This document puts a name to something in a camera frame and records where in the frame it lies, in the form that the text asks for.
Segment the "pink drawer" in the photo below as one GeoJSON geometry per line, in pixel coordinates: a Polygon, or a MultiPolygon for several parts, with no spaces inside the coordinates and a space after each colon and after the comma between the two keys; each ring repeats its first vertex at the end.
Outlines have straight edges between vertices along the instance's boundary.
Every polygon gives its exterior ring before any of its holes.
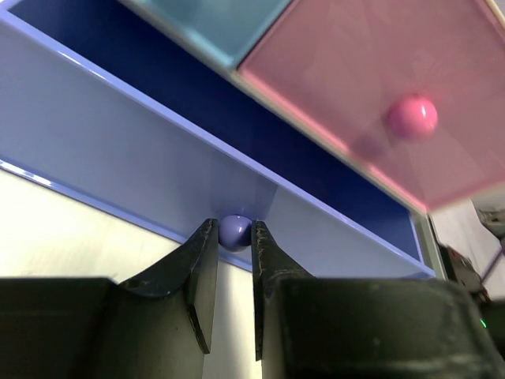
{"type": "Polygon", "coordinates": [[[504,15],[495,1],[295,1],[238,76],[420,212],[504,183],[504,15]]]}

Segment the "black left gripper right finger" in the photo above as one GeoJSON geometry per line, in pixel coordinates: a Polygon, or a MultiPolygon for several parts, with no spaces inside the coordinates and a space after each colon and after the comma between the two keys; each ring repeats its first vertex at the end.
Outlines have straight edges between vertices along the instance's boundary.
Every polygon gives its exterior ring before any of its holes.
{"type": "Polygon", "coordinates": [[[504,304],[443,280],[320,279],[251,230],[265,378],[501,378],[504,304]]]}

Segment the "purple blue drawer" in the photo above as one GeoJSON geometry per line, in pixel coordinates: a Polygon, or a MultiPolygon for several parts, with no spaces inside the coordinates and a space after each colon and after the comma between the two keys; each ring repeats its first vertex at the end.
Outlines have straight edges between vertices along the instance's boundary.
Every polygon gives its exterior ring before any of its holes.
{"type": "Polygon", "coordinates": [[[406,208],[117,1],[2,2],[1,167],[179,242],[262,220],[315,276],[434,274],[406,208]]]}

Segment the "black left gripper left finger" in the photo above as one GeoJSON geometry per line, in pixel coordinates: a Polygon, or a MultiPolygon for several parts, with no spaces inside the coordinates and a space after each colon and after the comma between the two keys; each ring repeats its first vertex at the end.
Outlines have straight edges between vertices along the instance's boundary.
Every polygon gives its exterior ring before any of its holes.
{"type": "Polygon", "coordinates": [[[211,350],[219,224],[121,283],[1,281],[4,378],[199,378],[211,350]]]}

